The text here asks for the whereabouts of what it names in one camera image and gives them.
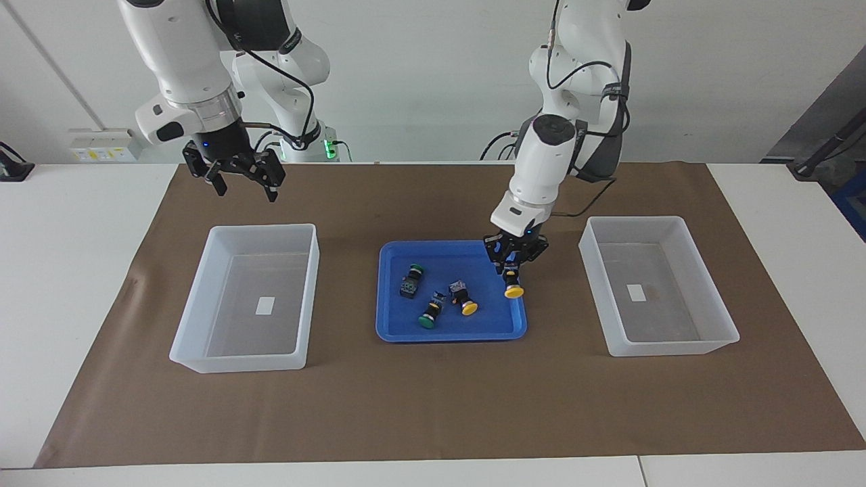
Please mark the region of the translucent white plastic box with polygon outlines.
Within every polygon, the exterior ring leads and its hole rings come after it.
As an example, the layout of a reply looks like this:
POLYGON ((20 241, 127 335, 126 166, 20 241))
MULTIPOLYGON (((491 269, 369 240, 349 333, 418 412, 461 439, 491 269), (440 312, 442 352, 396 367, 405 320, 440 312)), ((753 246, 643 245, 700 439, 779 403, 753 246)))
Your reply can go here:
POLYGON ((198 373, 302 369, 319 261, 313 224, 214 226, 170 360, 198 373), (276 298, 270 317, 256 315, 261 296, 276 298))
POLYGON ((614 357, 708 354, 739 331, 680 216, 594 216, 578 243, 614 357), (647 301, 631 302, 628 284, 647 301))

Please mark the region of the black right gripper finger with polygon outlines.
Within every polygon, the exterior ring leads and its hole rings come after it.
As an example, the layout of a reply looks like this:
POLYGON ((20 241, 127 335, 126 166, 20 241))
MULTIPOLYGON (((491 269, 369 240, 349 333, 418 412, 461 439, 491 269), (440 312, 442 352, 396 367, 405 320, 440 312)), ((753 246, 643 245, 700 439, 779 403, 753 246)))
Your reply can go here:
POLYGON ((198 150, 197 145, 186 145, 183 148, 183 159, 194 178, 204 179, 208 185, 212 186, 219 197, 225 196, 228 186, 221 175, 219 163, 208 164, 201 151, 198 150))
POLYGON ((275 202, 278 191, 284 182, 286 172, 279 156, 273 150, 265 150, 254 154, 252 179, 263 186, 269 202, 275 202))

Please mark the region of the black clamp base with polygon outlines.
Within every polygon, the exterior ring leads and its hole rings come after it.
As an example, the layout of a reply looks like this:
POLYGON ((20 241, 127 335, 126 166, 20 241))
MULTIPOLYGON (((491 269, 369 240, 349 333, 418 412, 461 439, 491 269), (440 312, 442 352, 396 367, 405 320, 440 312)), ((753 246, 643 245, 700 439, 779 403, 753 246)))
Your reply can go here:
POLYGON ((28 162, 14 148, 0 141, 0 182, 24 182, 34 168, 34 163, 28 162))

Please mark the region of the blue plastic tray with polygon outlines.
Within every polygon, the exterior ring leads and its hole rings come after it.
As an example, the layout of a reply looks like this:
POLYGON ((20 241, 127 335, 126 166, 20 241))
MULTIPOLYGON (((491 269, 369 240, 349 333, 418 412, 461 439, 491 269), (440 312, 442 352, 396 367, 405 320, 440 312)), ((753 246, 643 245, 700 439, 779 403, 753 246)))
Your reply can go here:
POLYGON ((481 241, 390 241, 378 259, 376 332, 384 342, 399 344, 517 340, 528 330, 528 315, 522 299, 508 299, 504 291, 481 241), (424 268, 424 276, 408 299, 399 287, 413 263, 424 268), (470 317, 451 301, 449 284, 457 280, 478 303, 470 317), (445 307, 436 327, 424 329, 417 319, 435 291, 447 297, 445 307))

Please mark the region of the white wall socket box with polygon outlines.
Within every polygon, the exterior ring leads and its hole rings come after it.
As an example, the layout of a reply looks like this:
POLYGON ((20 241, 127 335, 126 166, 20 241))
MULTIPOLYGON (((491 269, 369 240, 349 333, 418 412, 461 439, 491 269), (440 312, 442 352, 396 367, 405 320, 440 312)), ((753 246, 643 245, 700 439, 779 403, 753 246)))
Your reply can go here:
POLYGON ((128 129, 71 129, 67 136, 68 151, 77 163, 136 163, 143 151, 128 129))

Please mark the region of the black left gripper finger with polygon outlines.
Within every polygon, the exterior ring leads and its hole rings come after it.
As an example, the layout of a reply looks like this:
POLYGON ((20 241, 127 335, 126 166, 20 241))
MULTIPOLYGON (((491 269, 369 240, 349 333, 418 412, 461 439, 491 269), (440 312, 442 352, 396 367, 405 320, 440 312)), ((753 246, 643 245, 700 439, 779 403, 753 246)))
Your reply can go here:
POLYGON ((516 247, 516 267, 536 260, 548 247, 547 238, 520 238, 516 247))
POLYGON ((502 253, 502 237, 484 237, 484 247, 496 274, 501 275, 507 259, 502 253))

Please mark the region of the brown paper table mat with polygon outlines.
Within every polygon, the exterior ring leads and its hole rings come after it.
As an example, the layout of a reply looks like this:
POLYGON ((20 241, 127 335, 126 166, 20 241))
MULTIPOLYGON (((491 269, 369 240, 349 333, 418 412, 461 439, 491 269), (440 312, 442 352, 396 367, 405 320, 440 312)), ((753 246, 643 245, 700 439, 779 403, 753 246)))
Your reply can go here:
POLYGON ((387 344, 388 241, 476 239, 508 166, 289 166, 279 199, 179 167, 35 460, 37 468, 866 450, 866 441, 703 164, 626 163, 598 215, 684 218, 740 334, 696 356, 608 354, 576 244, 545 225, 513 342, 387 344), (196 373, 169 358, 211 228, 313 223, 306 367, 196 373))

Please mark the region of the black stand pole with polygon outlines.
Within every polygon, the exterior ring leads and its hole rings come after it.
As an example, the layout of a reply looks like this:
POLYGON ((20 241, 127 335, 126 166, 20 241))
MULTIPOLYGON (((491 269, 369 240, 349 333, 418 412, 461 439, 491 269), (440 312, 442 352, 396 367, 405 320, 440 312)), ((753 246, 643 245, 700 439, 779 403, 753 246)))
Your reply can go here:
POLYGON ((788 169, 798 180, 807 180, 814 175, 820 163, 826 162, 836 156, 845 154, 848 150, 856 147, 856 144, 866 137, 866 107, 860 109, 841 129, 823 142, 810 157, 802 161, 794 161, 788 164, 788 169))

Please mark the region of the green push button switch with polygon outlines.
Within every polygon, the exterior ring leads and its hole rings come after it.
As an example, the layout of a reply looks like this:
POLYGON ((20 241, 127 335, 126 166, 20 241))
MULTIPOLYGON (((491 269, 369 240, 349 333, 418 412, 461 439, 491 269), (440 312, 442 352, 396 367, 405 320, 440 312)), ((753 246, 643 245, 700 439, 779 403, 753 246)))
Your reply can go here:
POLYGON ((421 265, 413 263, 409 266, 407 274, 400 283, 399 295, 408 299, 414 299, 423 276, 424 268, 421 265))
POLYGON ((439 315, 442 314, 446 299, 447 297, 445 294, 438 291, 435 291, 432 296, 430 296, 430 301, 417 319, 418 323, 424 329, 433 329, 436 327, 436 320, 439 315))

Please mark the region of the blue crate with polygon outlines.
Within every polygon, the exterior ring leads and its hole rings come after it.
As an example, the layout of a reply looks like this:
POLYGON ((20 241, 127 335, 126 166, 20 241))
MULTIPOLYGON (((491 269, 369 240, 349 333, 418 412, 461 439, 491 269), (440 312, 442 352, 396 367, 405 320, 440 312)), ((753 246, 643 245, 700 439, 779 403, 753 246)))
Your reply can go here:
POLYGON ((866 243, 866 170, 831 194, 831 201, 866 243))

